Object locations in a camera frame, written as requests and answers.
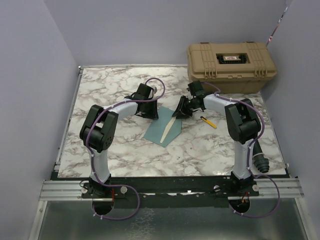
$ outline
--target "yellow object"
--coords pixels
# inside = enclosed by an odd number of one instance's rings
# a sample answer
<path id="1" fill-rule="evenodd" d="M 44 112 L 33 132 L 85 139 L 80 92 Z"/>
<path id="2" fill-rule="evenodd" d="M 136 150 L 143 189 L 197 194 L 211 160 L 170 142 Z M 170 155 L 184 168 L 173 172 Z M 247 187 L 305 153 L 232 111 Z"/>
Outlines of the yellow object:
<path id="1" fill-rule="evenodd" d="M 212 122 L 210 122 L 208 119 L 206 119 L 204 116 L 200 117 L 203 121 L 205 121 L 207 124 L 209 124 L 211 127 L 213 127 L 214 129 L 217 128 L 216 125 L 214 125 Z"/>

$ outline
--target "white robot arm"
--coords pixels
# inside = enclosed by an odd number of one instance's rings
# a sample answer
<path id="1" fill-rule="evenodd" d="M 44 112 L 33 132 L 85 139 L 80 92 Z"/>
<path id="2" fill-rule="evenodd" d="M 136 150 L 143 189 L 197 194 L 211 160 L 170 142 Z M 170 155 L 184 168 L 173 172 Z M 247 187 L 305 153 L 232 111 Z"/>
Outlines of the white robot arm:
<path id="1" fill-rule="evenodd" d="M 237 180 L 245 180 L 251 177 L 248 166 L 251 166 L 253 153 L 259 160 L 267 161 L 264 164 L 264 173 L 269 170 L 269 161 L 264 158 L 259 142 L 254 144 L 253 151 L 249 151 L 249 144 L 255 139 L 261 130 L 261 124 L 257 114 L 249 107 L 221 99 L 215 94 L 205 94 L 200 81 L 188 84 L 188 90 L 193 98 L 182 96 L 173 117 L 186 119 L 192 116 L 198 109 L 214 110 L 226 117 L 228 132 L 234 140 L 234 167 L 231 175 Z M 242 102 L 252 106 L 249 99 Z"/>
<path id="2" fill-rule="evenodd" d="M 94 153 L 94 169 L 101 182 L 105 183 L 110 177 L 110 171 L 108 168 L 108 148 L 113 142 L 117 122 L 132 116 L 137 115 L 148 119 L 158 119 L 157 112 L 157 100 L 150 102 L 127 102 L 129 100 L 151 100 L 154 96 L 155 89 L 141 83 L 138 90 L 131 96 L 125 97 L 125 100 L 121 103 L 110 106 L 98 106 L 93 105 L 84 121 L 82 129 L 80 131 L 80 138 L 83 140 L 83 144 L 86 145 L 87 136 L 90 128 L 93 126 L 94 121 L 102 113 L 103 110 L 109 109 L 100 118 L 99 123 L 103 123 L 102 127 L 95 126 L 89 139 L 89 146 Z M 91 169 L 90 178 L 95 182 L 99 182 Z"/>

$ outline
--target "light purple wall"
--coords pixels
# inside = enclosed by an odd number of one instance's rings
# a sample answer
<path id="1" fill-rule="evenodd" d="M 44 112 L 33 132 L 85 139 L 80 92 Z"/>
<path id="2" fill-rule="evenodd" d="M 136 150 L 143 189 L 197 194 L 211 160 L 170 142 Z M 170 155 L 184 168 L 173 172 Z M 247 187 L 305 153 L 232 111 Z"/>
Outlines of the light purple wall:
<path id="1" fill-rule="evenodd" d="M 289 171 L 320 237 L 320 1 L 293 1 L 269 44 L 278 75 L 262 91 Z"/>
<path id="2" fill-rule="evenodd" d="M 0 239 L 24 240 L 78 69 L 42 0 L 1 1 L 0 32 Z"/>
<path id="3" fill-rule="evenodd" d="M 186 64 L 199 42 L 266 43 L 285 0 L 44 0 L 80 65 Z"/>

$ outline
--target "marble tabletop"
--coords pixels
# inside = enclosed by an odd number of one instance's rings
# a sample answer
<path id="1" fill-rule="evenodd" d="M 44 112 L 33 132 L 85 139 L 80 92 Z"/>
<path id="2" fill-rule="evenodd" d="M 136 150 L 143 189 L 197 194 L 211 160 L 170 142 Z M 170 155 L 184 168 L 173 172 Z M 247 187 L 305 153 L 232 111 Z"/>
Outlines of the marble tabletop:
<path id="1" fill-rule="evenodd" d="M 158 101 L 175 110 L 181 95 L 187 95 L 187 68 L 172 67 L 101 67 L 85 68 L 79 85 L 69 130 L 61 156 L 59 178 L 79 178 L 90 175 L 90 159 L 79 132 L 90 107 L 107 106 L 121 101 L 137 90 L 140 83 L 157 77 L 164 81 L 166 92 Z M 161 84 L 153 81 L 159 95 Z M 266 121 L 265 132 L 259 140 L 270 161 L 268 174 L 286 174 L 264 102 L 260 94 L 224 94 L 233 99 L 251 99 Z M 200 119 L 204 116 L 217 125 L 212 128 Z M 215 111 L 196 112 L 182 121 L 181 134 L 167 147 L 143 138 L 152 120 L 131 116 L 119 121 L 112 145 L 108 149 L 108 164 L 113 177 L 170 177 L 229 175 L 234 165 L 234 142 L 228 134 L 226 119 Z M 252 171 L 259 171 L 252 166 Z"/>

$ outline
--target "carrying case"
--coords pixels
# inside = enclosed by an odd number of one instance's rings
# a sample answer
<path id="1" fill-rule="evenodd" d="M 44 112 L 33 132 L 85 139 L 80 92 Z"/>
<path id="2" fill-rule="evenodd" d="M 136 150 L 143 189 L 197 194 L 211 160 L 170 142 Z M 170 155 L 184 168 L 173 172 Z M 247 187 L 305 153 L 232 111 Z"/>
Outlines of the carrying case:
<path id="1" fill-rule="evenodd" d="M 277 74 L 264 43 L 198 43 L 190 45 L 187 54 L 189 81 L 212 83 L 223 94 L 257 93 Z M 215 92 L 207 84 L 203 87 Z"/>

